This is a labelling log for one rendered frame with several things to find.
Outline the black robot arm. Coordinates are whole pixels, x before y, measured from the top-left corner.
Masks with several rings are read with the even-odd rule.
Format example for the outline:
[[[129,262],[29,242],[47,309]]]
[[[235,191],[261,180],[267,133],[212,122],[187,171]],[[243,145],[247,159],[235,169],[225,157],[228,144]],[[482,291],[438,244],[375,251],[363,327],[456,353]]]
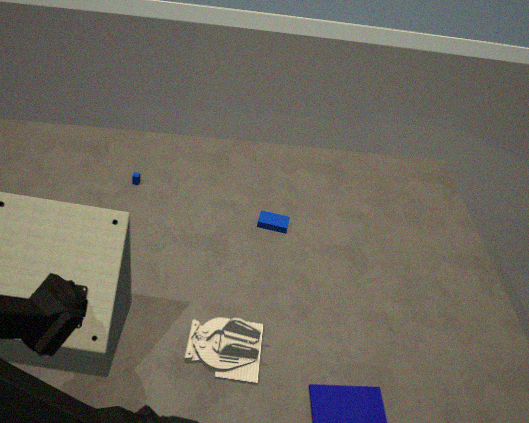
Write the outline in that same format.
[[[83,288],[86,290],[83,290]],[[0,338],[53,357],[86,316],[87,287],[49,273],[30,298],[0,294]],[[80,325],[78,327],[78,325]],[[0,359],[0,423],[200,423],[144,405],[96,409]]]

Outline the blue flat plate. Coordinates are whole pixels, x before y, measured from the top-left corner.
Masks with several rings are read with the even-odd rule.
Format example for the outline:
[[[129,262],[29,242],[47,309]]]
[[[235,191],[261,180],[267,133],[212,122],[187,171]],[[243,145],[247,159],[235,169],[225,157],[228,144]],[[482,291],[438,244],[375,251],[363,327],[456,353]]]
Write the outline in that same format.
[[[309,385],[312,423],[387,423],[380,387]]]

